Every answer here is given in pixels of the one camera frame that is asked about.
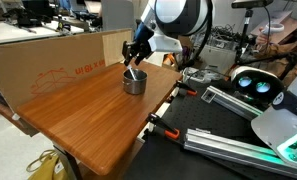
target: stainless steel cup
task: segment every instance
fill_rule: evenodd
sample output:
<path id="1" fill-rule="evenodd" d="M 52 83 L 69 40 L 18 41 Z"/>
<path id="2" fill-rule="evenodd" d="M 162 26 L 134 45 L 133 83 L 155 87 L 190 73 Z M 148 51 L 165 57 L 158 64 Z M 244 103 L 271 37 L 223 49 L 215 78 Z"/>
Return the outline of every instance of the stainless steel cup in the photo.
<path id="1" fill-rule="evenodd" d="M 142 94 L 146 90 L 147 73 L 139 69 L 132 69 L 137 80 L 134 80 L 129 69 L 124 72 L 124 91 L 129 94 Z"/>

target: table leg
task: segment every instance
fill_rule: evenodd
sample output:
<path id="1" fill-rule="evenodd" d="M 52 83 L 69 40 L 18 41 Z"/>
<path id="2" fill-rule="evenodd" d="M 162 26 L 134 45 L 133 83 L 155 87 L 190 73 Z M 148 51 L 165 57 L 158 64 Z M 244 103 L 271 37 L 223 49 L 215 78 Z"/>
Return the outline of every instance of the table leg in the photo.
<path id="1" fill-rule="evenodd" d="M 72 178 L 73 180 L 82 180 L 76 159 L 58 144 L 54 143 L 54 147 L 61 163 L 67 171 L 68 177 Z"/>

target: yellow bag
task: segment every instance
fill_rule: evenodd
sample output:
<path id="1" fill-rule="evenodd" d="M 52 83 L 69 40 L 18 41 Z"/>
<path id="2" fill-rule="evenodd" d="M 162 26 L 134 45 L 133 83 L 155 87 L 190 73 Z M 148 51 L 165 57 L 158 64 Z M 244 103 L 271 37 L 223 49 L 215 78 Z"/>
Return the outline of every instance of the yellow bag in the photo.
<path id="1" fill-rule="evenodd" d="M 41 165 L 32 169 L 32 165 L 36 162 L 41 162 Z M 64 169 L 63 164 L 60 162 L 59 157 L 55 150 L 46 150 L 40 157 L 30 163 L 26 171 L 34 172 L 29 180 L 67 180 L 68 175 Z"/>

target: floor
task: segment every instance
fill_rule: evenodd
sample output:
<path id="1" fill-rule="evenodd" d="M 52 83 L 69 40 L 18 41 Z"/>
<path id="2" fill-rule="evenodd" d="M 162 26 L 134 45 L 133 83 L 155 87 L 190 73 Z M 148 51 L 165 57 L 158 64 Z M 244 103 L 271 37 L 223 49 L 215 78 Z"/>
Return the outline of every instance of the floor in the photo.
<path id="1" fill-rule="evenodd" d="M 42 134 L 27 136 L 0 115 L 0 180 L 27 179 L 27 165 L 52 148 L 52 142 Z"/>

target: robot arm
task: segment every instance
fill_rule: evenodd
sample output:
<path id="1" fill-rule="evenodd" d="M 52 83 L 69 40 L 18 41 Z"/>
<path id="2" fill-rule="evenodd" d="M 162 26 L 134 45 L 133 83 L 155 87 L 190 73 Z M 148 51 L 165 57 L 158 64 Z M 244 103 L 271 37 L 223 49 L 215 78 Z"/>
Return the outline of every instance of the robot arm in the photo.
<path id="1" fill-rule="evenodd" d="M 213 12 L 211 0 L 149 0 L 134 41 L 123 44 L 124 64 L 128 66 L 136 59 L 139 65 L 154 51 L 181 53 L 178 36 L 210 29 Z"/>

